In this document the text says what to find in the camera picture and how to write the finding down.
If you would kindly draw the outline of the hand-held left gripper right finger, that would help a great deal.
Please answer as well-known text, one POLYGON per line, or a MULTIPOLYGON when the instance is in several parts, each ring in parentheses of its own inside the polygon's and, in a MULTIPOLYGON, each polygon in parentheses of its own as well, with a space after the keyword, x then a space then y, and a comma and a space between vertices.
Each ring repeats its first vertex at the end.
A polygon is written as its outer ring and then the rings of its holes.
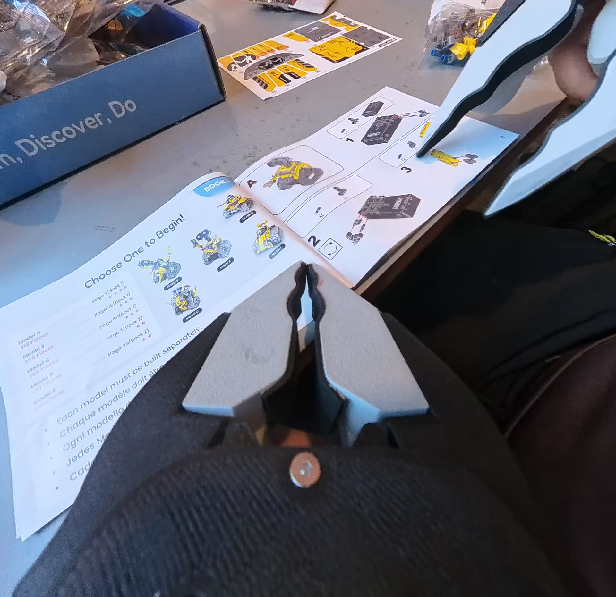
POLYGON ((429 411, 380 311, 322 266, 307 269, 317 389, 326 430, 351 447, 367 424, 429 411))

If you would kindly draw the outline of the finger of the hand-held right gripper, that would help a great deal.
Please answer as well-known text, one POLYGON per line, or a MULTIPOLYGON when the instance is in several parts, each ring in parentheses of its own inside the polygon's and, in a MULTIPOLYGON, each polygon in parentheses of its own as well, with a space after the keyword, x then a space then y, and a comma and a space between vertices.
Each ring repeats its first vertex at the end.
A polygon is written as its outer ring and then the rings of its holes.
POLYGON ((492 216, 527 198, 615 139, 615 72, 605 72, 591 97, 554 126, 483 213, 492 216))
POLYGON ((518 71, 532 67, 572 32, 581 29, 580 0, 505 0, 473 55, 432 118, 418 157, 427 155, 471 110, 493 99, 494 113, 515 96, 520 84, 497 88, 518 71))

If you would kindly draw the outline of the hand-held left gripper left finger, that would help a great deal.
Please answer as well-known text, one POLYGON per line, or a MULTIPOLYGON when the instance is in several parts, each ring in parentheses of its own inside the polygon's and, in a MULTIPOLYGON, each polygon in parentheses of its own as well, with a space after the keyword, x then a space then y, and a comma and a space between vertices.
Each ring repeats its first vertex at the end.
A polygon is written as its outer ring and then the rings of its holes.
POLYGON ((259 444, 282 421, 296 393, 297 318, 307 266, 296 262, 236 306, 182 406, 247 424, 259 444))

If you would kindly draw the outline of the robot kit instruction booklet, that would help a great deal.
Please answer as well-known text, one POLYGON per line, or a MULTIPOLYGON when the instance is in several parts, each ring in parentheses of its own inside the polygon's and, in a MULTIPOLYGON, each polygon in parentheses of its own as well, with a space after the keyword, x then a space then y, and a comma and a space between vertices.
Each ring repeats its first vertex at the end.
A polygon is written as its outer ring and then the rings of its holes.
POLYGON ((217 316, 299 259, 358 286, 518 138, 466 116, 417 160, 436 111, 385 87, 237 178, 199 177, 1 309, 18 539, 73 503, 128 403, 217 316))

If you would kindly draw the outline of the blue cardboard kit box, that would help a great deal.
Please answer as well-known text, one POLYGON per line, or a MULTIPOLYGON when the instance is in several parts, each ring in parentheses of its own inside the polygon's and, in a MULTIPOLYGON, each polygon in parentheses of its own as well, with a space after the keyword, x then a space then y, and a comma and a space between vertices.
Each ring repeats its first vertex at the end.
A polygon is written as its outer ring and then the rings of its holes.
POLYGON ((147 49, 1 105, 1 204, 224 101, 203 25, 153 7, 133 29, 147 49))

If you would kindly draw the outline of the grey desk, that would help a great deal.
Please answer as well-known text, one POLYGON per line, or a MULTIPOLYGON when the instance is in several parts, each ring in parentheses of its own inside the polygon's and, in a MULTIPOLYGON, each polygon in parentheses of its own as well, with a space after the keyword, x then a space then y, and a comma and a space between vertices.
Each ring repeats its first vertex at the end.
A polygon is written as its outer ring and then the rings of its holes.
MULTIPOLYGON (((385 86, 440 105, 457 73, 420 68, 431 0, 336 0, 352 19, 402 38, 367 58, 263 101, 228 74, 227 100, 1 209, 1 307, 65 275, 109 247, 194 179, 237 177, 270 151, 311 135, 385 86)), ((313 18, 259 10, 247 0, 188 0, 217 56, 313 18)), ((487 121, 526 134, 562 99, 549 67, 487 121)), ((1 576, 36 558, 58 521, 16 537, 9 441, 1 397, 1 576)))

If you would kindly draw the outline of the person's right hand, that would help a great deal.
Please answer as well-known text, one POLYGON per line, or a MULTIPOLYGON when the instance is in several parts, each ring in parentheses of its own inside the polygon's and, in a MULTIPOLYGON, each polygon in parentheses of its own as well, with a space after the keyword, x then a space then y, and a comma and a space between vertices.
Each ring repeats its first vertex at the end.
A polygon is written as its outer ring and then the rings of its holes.
POLYGON ((588 100, 599 82, 588 62, 588 40, 589 30, 574 31, 549 55, 557 86, 578 106, 588 100))

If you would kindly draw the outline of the bag of yellow blue parts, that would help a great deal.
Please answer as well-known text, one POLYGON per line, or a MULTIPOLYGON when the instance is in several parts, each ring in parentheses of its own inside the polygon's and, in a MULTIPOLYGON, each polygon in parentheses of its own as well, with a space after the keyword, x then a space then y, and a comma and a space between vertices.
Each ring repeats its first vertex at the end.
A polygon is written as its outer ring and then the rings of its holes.
POLYGON ((428 70, 464 67, 503 4, 504 0, 434 0, 422 66, 428 70))

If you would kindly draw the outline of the yellow and black sticker sheet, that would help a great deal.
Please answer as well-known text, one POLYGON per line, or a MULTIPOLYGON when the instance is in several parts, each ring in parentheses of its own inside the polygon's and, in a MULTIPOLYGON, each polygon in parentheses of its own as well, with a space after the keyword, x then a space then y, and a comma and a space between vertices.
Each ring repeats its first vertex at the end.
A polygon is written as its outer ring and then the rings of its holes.
POLYGON ((218 58, 219 67, 262 100, 310 82, 401 41, 333 12, 218 58))

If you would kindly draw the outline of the bags of parts in box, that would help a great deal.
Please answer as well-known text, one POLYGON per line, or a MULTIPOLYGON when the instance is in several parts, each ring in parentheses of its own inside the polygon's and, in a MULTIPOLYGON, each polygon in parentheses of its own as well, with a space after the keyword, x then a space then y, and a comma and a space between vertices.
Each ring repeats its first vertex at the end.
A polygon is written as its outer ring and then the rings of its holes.
POLYGON ((145 51, 134 27, 164 0, 1 0, 1 104, 145 51))

